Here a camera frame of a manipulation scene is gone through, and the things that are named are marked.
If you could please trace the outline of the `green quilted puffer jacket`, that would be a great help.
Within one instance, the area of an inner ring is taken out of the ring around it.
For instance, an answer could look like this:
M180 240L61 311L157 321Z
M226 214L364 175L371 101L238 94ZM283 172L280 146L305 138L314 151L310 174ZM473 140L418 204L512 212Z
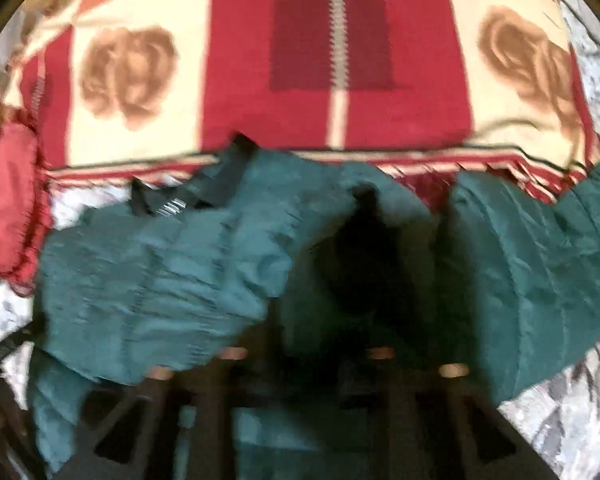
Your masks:
M50 232L28 408L53 477L155 367L236 344L235 479L376 479L370 352L452 363L498 406L600 341L600 164L554 204L463 171L433 214L362 162L245 136L170 188Z

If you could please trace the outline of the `red heart shaped pillow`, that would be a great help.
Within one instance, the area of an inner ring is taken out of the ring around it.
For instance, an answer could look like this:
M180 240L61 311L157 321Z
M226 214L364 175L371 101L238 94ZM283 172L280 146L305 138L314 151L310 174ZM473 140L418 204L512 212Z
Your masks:
M0 131L0 280L28 296L47 232L53 226L38 137L27 124Z

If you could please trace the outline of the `red cream rose patterned quilt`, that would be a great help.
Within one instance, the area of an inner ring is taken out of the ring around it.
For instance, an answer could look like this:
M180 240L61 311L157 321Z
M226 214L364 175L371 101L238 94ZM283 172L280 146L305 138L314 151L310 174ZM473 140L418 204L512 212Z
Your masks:
M232 132L422 197L495 171L549 203L600 162L557 0L42 0L3 101L59 185L183 177Z

